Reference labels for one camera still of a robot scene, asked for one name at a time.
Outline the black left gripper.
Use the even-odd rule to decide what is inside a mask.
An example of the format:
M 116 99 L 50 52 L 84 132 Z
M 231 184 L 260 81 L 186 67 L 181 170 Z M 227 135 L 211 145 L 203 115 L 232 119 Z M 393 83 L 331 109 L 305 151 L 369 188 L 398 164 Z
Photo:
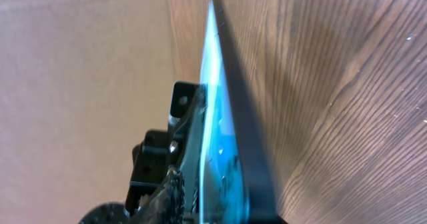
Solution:
M 205 89 L 197 83 L 178 81 L 173 86 L 167 130 L 147 131 L 132 151 L 133 171 L 125 209 L 134 216 L 143 196 L 159 194 L 172 171 L 182 174 L 177 194 L 185 213 L 199 211 L 199 165 L 205 117 Z

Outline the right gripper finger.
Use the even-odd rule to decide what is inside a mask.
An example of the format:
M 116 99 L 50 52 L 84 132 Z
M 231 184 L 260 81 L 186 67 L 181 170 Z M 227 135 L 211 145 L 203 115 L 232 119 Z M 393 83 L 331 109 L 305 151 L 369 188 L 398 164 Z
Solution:
M 134 215 L 121 203 L 104 203 L 84 215 L 79 224 L 182 224 L 184 184 L 182 172 L 171 167 L 160 187 Z

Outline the blue Samsung Galaxy smartphone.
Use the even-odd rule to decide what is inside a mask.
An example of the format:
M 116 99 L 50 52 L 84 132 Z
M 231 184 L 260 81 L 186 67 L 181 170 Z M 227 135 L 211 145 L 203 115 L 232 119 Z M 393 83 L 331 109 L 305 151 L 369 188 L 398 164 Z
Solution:
M 199 160 L 202 223 L 282 223 L 266 142 L 223 0 L 209 0 L 200 83 L 205 117 Z

